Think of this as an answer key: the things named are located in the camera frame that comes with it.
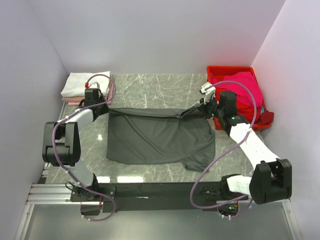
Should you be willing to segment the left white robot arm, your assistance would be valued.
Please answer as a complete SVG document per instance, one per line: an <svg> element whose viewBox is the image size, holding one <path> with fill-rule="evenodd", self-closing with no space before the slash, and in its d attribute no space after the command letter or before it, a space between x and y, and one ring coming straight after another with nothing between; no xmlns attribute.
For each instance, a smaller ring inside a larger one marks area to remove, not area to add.
<svg viewBox="0 0 320 240"><path fill-rule="evenodd" d="M74 113L44 125L43 161L63 169L74 181L72 193L87 201L97 200L101 195L96 175L81 160L80 131L108 112L101 90L97 86L89 87Z"/></svg>

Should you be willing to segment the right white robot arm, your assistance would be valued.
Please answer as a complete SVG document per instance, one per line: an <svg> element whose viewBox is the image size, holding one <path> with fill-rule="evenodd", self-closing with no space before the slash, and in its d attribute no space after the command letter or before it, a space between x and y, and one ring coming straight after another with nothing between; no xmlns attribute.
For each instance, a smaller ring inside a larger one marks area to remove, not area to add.
<svg viewBox="0 0 320 240"><path fill-rule="evenodd" d="M222 177L221 197L230 200L239 193L251 196L258 205L290 199L292 164L269 150L247 119L238 114L236 94L223 91L216 99L214 88L201 90L201 94L204 96L200 99L204 115L218 120L222 129L242 149L254 170L251 177L240 174Z"/></svg>

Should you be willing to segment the dark grey t-shirt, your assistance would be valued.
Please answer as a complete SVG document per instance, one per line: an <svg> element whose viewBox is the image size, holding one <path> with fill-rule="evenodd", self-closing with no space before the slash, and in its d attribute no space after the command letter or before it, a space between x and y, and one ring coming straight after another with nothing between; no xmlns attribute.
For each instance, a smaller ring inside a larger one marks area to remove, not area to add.
<svg viewBox="0 0 320 240"><path fill-rule="evenodd" d="M215 158L215 133L200 105L181 108L113 108L107 159L126 165L182 163L202 172Z"/></svg>

